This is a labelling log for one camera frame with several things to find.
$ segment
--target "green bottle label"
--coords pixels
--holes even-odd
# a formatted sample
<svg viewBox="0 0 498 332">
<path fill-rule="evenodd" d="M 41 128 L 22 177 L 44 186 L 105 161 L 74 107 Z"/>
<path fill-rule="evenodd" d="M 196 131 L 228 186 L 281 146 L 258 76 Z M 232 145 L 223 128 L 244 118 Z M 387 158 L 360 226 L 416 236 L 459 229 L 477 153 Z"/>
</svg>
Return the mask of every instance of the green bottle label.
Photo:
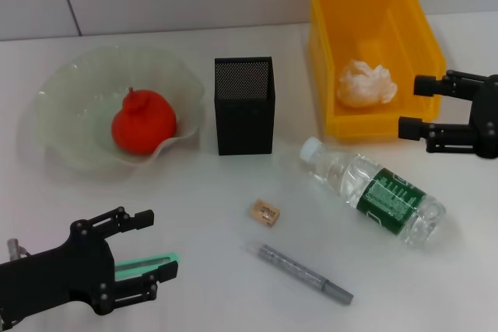
<svg viewBox="0 0 498 332">
<path fill-rule="evenodd" d="M 372 179 L 356 209 L 398 235 L 426 194 L 387 169 Z"/>
</svg>

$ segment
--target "plastic water bottle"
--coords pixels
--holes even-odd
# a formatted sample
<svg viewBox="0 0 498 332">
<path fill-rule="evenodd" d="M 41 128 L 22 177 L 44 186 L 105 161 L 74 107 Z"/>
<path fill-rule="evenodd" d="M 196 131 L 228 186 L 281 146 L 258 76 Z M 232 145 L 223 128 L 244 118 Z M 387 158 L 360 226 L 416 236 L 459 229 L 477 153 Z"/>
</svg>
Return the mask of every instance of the plastic water bottle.
<svg viewBox="0 0 498 332">
<path fill-rule="evenodd" d="M 336 151 L 309 138 L 300 158 L 315 178 L 342 196 L 351 208 L 410 246 L 422 246 L 446 213 L 434 197 L 365 156 Z"/>
</svg>

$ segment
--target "small wooden block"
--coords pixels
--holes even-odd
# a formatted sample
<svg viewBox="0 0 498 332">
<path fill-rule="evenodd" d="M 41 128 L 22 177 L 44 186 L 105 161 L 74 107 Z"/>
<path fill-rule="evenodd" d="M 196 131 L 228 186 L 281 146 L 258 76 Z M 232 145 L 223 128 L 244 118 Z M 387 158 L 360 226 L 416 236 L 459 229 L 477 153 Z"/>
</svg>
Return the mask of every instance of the small wooden block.
<svg viewBox="0 0 498 332">
<path fill-rule="evenodd" d="M 251 217 L 268 227 L 272 227 L 279 218 L 280 210 L 263 200 L 256 200 L 252 209 Z"/>
</svg>

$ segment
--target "red fruit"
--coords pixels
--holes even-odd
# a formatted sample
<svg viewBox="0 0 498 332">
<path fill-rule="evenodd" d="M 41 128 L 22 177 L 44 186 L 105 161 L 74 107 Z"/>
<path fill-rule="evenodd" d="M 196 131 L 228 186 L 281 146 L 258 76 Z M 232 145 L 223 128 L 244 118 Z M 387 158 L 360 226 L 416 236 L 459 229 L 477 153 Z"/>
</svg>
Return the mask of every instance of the red fruit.
<svg viewBox="0 0 498 332">
<path fill-rule="evenodd" d="M 130 92 L 123 99 L 123 108 L 112 121 L 112 137 L 126 151 L 145 155 L 177 131 L 177 118 L 171 105 L 148 89 Z"/>
</svg>

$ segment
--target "white tissue paper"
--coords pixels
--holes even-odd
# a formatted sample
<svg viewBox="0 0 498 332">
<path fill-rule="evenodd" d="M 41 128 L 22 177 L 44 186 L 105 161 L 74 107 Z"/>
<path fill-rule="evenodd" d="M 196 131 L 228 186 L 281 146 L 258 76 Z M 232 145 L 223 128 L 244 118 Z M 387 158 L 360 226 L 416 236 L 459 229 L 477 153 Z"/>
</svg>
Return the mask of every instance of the white tissue paper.
<svg viewBox="0 0 498 332">
<path fill-rule="evenodd" d="M 365 61 L 351 60 L 339 77 L 337 97 L 348 107 L 361 108 L 389 103 L 397 91 L 382 65 L 372 69 Z"/>
</svg>

